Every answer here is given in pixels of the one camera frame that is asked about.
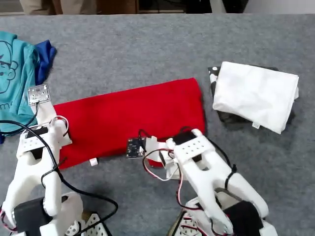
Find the black wire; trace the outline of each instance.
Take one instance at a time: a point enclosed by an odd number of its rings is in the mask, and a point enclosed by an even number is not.
[[[190,127],[190,126],[183,126],[180,130],[179,130],[179,132],[180,133],[183,133],[185,130],[187,130],[187,129],[189,129],[189,130],[192,130],[192,128]]]
[[[50,171],[46,172],[45,174],[43,174],[40,178],[40,182],[41,182],[41,185],[43,186],[43,188],[46,188],[46,186],[44,185],[43,183],[43,180],[44,180],[44,177],[49,175],[50,173],[56,171],[60,165],[62,165],[65,161],[67,160],[67,158],[65,157],[63,160],[61,160],[61,162],[58,163],[57,166],[55,166],[53,169],[51,169]]]
[[[110,198],[107,198],[107,197],[104,197],[104,196],[101,196],[101,195],[98,195],[98,194],[89,193],[89,192],[85,192],[85,191],[83,191],[83,190],[77,189],[77,188],[75,188],[74,186],[72,186],[69,182],[67,182],[67,181],[64,179],[63,175],[61,174],[61,172],[60,172],[60,170],[59,170],[59,168],[58,168],[58,164],[57,164],[57,162],[56,162],[56,160],[55,160],[55,158],[54,158],[54,154],[53,154],[53,152],[51,151],[49,145],[46,143],[46,141],[45,141],[42,137],[40,137],[38,134],[36,134],[32,129],[30,129],[29,127],[27,127],[27,126],[25,126],[25,125],[23,125],[23,124],[21,124],[21,123],[19,123],[19,122],[13,121],[13,120],[0,120],[0,123],[15,124],[15,125],[17,125],[17,126],[20,126],[20,127],[23,128],[23,129],[25,129],[25,130],[31,132],[34,136],[36,136],[36,137],[45,145],[45,147],[47,148],[47,151],[48,151],[48,153],[49,153],[49,155],[50,155],[50,157],[51,157],[51,160],[52,160],[52,162],[53,162],[53,164],[54,164],[53,169],[55,169],[55,171],[57,172],[57,174],[58,174],[58,176],[59,176],[61,182],[62,182],[65,186],[67,186],[69,189],[71,189],[72,191],[74,191],[74,192],[76,192],[76,193],[79,193],[79,194],[82,194],[82,195],[86,195],[86,196],[89,196],[89,197],[92,197],[92,198],[98,198],[98,199],[107,201],[107,202],[109,202],[109,203],[111,203],[111,204],[114,205],[115,209],[114,209],[110,214],[108,214],[107,216],[101,218],[99,221],[95,222],[94,224],[88,226],[87,228],[85,228],[85,229],[82,230],[81,232],[77,233],[76,235],[81,235],[81,233],[86,232],[87,230],[89,230],[89,229],[93,228],[94,226],[98,225],[99,223],[104,222],[105,220],[107,220],[108,218],[112,217],[112,216],[117,212],[117,210],[118,210],[118,204],[117,204],[117,202],[115,202],[114,200],[112,200],[112,199],[110,199]]]
[[[232,168],[230,159],[228,158],[228,156],[226,155],[226,153],[225,153],[215,142],[213,142],[211,139],[209,139],[209,138],[207,138],[207,139],[209,140],[209,142],[210,142],[213,146],[215,146],[216,149],[218,149],[218,150],[222,153],[222,155],[223,155],[224,158],[226,159],[227,165],[228,165],[230,168]]]
[[[36,102],[36,112],[35,112],[34,116],[30,119],[30,121],[27,124],[25,124],[25,126],[29,126],[35,120],[37,113],[38,113],[38,104],[39,104],[39,102]],[[24,130],[24,128],[19,128],[17,130],[9,131],[9,132],[1,132],[0,131],[0,135],[13,135],[13,134],[20,133],[23,130]]]
[[[143,142],[142,137],[141,137],[141,133],[144,133],[144,135],[148,138],[151,137],[151,135],[148,134],[144,129],[139,129],[139,131],[138,131],[138,142],[139,142],[140,146],[142,147],[142,149],[145,152],[147,152],[146,147],[145,147],[144,142]]]

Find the cable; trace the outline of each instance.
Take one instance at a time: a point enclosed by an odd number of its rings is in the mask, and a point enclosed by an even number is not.
[[[63,120],[65,121],[65,123],[66,123],[66,131],[65,131],[65,133],[63,134],[63,136],[66,136],[67,133],[69,132],[69,121],[68,121],[68,119],[67,119],[66,117],[63,117],[63,116],[55,116],[54,118],[52,118],[52,119],[50,120],[49,124],[51,124],[51,123],[54,124],[56,118],[57,118],[57,119],[58,119],[58,118],[61,118],[61,119],[63,119]]]
[[[23,124],[21,124],[21,123],[19,123],[19,122],[12,121],[12,120],[0,120],[0,123],[15,124],[15,125],[17,125],[17,126],[20,126],[20,127],[22,128],[22,130],[23,130],[23,129],[26,129],[27,131],[31,132],[34,136],[36,136],[36,137],[45,145],[45,147],[47,148],[47,151],[48,151],[48,153],[49,153],[49,155],[50,155],[50,157],[51,157],[51,160],[52,160],[52,162],[53,162],[53,164],[54,164],[53,169],[55,169],[55,171],[57,172],[57,174],[58,174],[58,176],[59,176],[61,182],[62,182],[65,186],[67,186],[69,189],[71,189],[72,191],[74,191],[74,192],[76,192],[76,193],[79,193],[79,194],[82,194],[82,195],[86,195],[86,196],[89,196],[89,197],[92,197],[92,198],[98,198],[98,199],[107,201],[107,202],[109,202],[109,203],[111,203],[111,204],[114,205],[115,208],[114,208],[114,210],[113,210],[111,213],[109,213],[107,216],[101,218],[99,221],[95,222],[94,224],[88,226],[87,228],[85,228],[85,229],[82,230],[81,232],[77,233],[76,235],[80,236],[82,233],[86,232],[87,230],[89,230],[89,229],[93,228],[94,226],[98,225],[99,223],[102,223],[102,222],[104,222],[105,220],[109,219],[110,217],[112,217],[112,216],[117,212],[117,210],[118,210],[118,204],[117,204],[117,202],[115,202],[114,200],[112,200],[112,199],[110,199],[110,198],[107,198],[107,197],[104,197],[104,196],[101,196],[101,195],[98,195],[98,194],[94,194],[94,193],[89,193],[89,192],[82,191],[82,190],[80,190],[80,189],[75,188],[75,187],[72,186],[70,183],[68,183],[68,182],[64,179],[63,175],[61,174],[61,172],[60,172],[60,170],[59,170],[59,168],[58,168],[58,164],[57,164],[57,162],[56,162],[56,160],[55,160],[55,158],[54,158],[53,152],[51,151],[49,145],[46,143],[46,141],[45,141],[42,137],[40,137],[38,134],[36,134],[31,128],[29,128],[29,127],[27,127],[27,126],[25,126],[25,125],[23,125]]]
[[[226,163],[227,165],[232,168],[232,165],[231,165],[231,162],[230,162],[230,159],[228,158],[228,156],[226,155],[226,153],[219,147],[219,145],[217,145],[215,142],[213,142],[211,139],[207,138],[209,140],[209,142],[215,146],[216,149],[218,149],[222,155],[224,156],[224,158],[226,159]]]
[[[170,177],[169,178],[161,178],[161,177],[159,177],[159,176],[157,176],[156,174],[154,174],[152,171],[150,171],[149,170],[149,168],[147,167],[147,165],[146,165],[146,163],[145,163],[145,160],[147,159],[147,157],[149,156],[149,155],[151,155],[153,152],[156,152],[156,151],[168,151],[168,154],[170,154],[173,150],[171,150],[171,149],[166,149],[166,148],[160,148],[160,149],[156,149],[156,150],[153,150],[153,151],[151,151],[151,152],[149,152],[147,155],[145,155],[144,157],[143,157],[143,159],[142,159],[142,165],[143,165],[143,168],[144,168],[144,170],[146,171],[146,172],[148,172],[150,175],[152,175],[154,178],[157,178],[157,179],[159,179],[159,180],[161,180],[161,181],[169,181],[170,179],[172,179],[172,177],[173,177],[173,175],[176,173],[176,171],[179,169],[178,167],[177,167],[177,169],[170,175]]]
[[[144,133],[144,135],[145,135],[146,137],[148,137],[148,138],[150,138],[151,135],[149,135],[144,129],[139,129],[139,131],[138,131],[138,141],[139,141],[139,144],[140,144],[140,146],[142,147],[142,149],[143,149],[145,152],[147,152],[147,151],[146,151],[146,147],[145,147],[145,145],[144,145],[144,142],[143,142],[143,140],[141,139],[141,133]]]
[[[218,234],[217,232],[215,232],[215,230],[213,229],[213,220],[212,219],[210,219],[210,222],[211,222],[211,231],[212,231],[212,233],[215,235],[215,236],[234,236],[235,234],[234,233],[232,233],[232,234],[223,234],[223,235],[221,235],[221,234]]]
[[[177,201],[178,205],[180,205],[182,208],[188,209],[188,210],[201,210],[200,207],[188,207],[188,206],[185,206],[181,203],[181,189],[183,186],[184,177],[183,177],[183,173],[182,173],[181,169],[179,168],[179,166],[178,166],[178,169],[179,169],[179,179],[180,179],[178,189],[176,191],[176,201]]]
[[[58,163],[58,165],[55,166],[53,169],[51,169],[50,171],[46,172],[45,174],[43,174],[43,175],[41,176],[40,182],[41,182],[41,185],[43,186],[43,188],[46,189],[46,186],[44,185],[44,182],[43,182],[44,177],[47,176],[47,175],[49,175],[50,173],[56,171],[56,170],[59,168],[59,166],[62,165],[66,160],[67,160],[67,157],[65,157],[63,160],[61,160],[61,161]]]
[[[5,221],[4,221],[5,216],[6,216],[6,214],[5,214],[5,212],[2,210],[2,205],[1,205],[1,206],[0,206],[0,218],[1,218],[1,222],[2,222],[3,226],[4,226],[7,230],[11,231],[11,233],[16,232],[16,231],[17,231],[16,227],[15,227],[15,228],[11,228],[7,223],[5,223]]]
[[[36,102],[36,112],[35,112],[34,116],[30,119],[30,121],[27,124],[25,124],[25,126],[29,126],[35,120],[37,113],[38,113],[38,104],[39,104],[39,102]],[[0,135],[14,135],[14,134],[20,133],[23,130],[24,130],[24,128],[19,128],[17,130],[9,131],[9,132],[1,132],[0,131]]]

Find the white wire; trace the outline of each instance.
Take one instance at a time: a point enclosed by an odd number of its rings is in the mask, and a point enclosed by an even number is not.
[[[178,167],[176,168],[176,170],[170,175],[169,178],[161,178],[159,176],[157,176],[156,174],[154,174],[152,171],[149,170],[149,168],[147,167],[146,163],[145,163],[145,160],[147,159],[148,155],[144,157],[144,162],[143,162],[143,165],[144,165],[144,168],[145,170],[150,174],[152,175],[153,177],[161,180],[161,181],[169,181],[172,179],[173,175],[176,173],[176,171],[178,170]]]
[[[181,189],[182,189],[183,180],[184,180],[183,173],[180,173],[180,176],[181,176],[181,179],[180,179],[179,186],[178,186],[177,199],[178,199],[178,202],[182,205],[182,203],[181,203]]]
[[[63,119],[63,120],[66,122],[66,131],[65,131],[65,133],[63,134],[63,136],[65,136],[65,135],[68,133],[68,130],[69,130],[69,121],[68,121],[68,119],[67,119],[66,117],[64,117],[64,116],[55,116],[54,118],[52,118],[52,119],[50,120],[49,123],[55,122],[55,119],[56,119],[56,118],[61,118],[61,119]]]

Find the cartoon face print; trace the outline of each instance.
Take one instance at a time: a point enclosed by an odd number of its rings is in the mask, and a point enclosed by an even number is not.
[[[11,44],[0,41],[0,94],[8,91],[18,66],[18,63],[12,60]]]

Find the teal t-shirt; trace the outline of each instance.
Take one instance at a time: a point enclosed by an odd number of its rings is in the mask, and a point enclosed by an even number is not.
[[[0,120],[26,124],[33,117],[27,91],[29,87],[35,86],[35,68],[38,63],[35,46],[17,39],[14,34],[0,31]],[[18,128],[12,124],[0,124],[3,132]]]

